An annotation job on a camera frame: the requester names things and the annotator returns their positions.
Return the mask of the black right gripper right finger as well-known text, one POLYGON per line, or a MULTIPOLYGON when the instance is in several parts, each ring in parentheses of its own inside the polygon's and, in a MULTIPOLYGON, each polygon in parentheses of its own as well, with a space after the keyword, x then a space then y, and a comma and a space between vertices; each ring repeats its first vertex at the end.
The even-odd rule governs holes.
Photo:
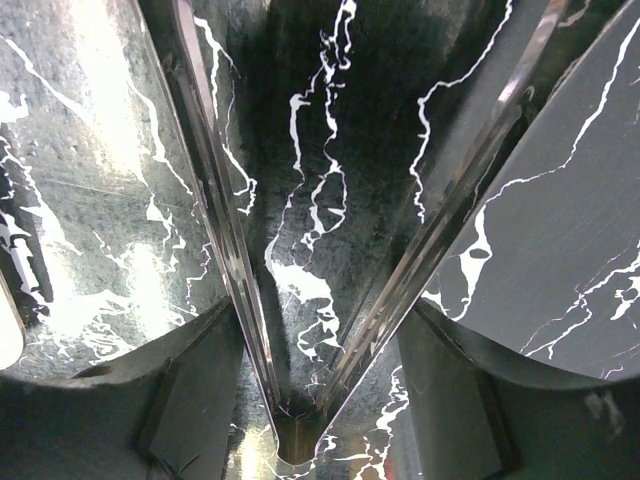
POLYGON ((424 301, 397 339, 425 478, 638 478, 637 377, 532 360, 424 301))

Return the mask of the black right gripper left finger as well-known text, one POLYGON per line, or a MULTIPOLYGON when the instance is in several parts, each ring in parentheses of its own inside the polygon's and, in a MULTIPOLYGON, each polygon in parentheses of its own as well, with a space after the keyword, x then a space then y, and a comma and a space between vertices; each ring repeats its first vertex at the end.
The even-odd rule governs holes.
POLYGON ((72 378, 2 375, 2 478, 221 478, 242 356, 223 299, 72 378))

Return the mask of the metal tongs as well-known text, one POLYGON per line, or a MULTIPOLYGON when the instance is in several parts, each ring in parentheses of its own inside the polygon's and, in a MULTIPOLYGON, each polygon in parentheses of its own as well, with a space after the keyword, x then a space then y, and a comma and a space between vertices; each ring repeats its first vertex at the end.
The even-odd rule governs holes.
POLYGON ((315 458, 421 296, 566 7, 144 5, 281 461, 315 458))

